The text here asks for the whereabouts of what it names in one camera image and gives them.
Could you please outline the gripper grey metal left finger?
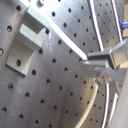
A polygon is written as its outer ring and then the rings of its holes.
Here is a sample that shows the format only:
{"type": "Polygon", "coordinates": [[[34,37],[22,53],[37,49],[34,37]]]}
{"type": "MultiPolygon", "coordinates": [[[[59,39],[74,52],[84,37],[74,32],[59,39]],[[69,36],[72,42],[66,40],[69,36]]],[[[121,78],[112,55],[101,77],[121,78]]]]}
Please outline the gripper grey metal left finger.
{"type": "Polygon", "coordinates": [[[98,85],[107,83],[109,79],[114,82],[123,82],[126,75],[126,68],[112,69],[107,61],[84,61],[83,67],[86,75],[94,78],[98,85]]]}

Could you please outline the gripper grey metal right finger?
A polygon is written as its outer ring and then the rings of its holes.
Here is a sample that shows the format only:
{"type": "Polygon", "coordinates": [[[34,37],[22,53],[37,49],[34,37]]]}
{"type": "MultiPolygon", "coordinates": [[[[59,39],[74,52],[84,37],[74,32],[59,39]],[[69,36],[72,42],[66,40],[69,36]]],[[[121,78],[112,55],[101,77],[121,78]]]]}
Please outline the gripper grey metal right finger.
{"type": "Polygon", "coordinates": [[[112,50],[105,49],[103,51],[91,52],[87,54],[89,60],[113,60],[112,50]]]}

